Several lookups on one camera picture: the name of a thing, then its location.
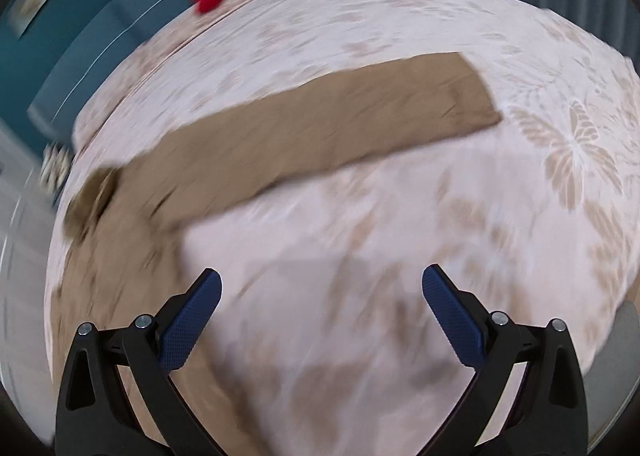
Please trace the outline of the tan quilted down coat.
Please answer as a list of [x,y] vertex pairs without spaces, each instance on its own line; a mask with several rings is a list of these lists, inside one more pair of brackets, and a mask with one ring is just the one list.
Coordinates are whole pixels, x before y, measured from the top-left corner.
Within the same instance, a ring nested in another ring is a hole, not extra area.
[[[127,327],[190,288],[180,246],[193,222],[282,183],[462,138],[500,119],[480,76],[460,55],[420,55],[334,72],[217,112],[169,132],[129,164],[94,170],[64,220],[70,250],[53,302],[55,375],[61,383],[82,323]],[[232,298],[228,322],[256,323],[269,306],[268,287],[258,282],[229,286],[221,277],[223,294]],[[254,421],[239,413],[238,398],[215,377],[200,337],[171,372],[172,382],[207,431],[216,417],[210,406],[221,400],[228,430],[255,443]],[[144,433],[160,441],[131,370],[122,367],[119,375]]]

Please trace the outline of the folded cream clothes pile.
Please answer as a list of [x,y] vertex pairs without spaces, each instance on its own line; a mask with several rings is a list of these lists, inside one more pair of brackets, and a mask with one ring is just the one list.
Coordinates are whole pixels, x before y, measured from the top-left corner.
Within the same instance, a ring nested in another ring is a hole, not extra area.
[[39,184],[47,194],[55,196],[62,190],[73,159],[73,152],[64,145],[50,143],[44,148]]

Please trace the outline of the cream fluffy sleeve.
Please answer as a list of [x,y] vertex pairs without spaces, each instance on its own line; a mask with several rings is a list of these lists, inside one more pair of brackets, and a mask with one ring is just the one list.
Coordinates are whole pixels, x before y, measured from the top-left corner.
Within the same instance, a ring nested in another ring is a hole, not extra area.
[[614,428],[639,387],[639,315],[630,301],[616,311],[601,351],[585,376],[588,454]]

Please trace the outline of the teal upholstered headboard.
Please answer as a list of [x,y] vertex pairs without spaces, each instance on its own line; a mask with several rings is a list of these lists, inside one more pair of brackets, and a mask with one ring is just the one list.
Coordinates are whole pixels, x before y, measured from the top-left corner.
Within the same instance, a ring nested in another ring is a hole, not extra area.
[[188,0],[47,0],[16,34],[1,17],[1,120],[35,155],[70,142],[78,112],[115,67]]

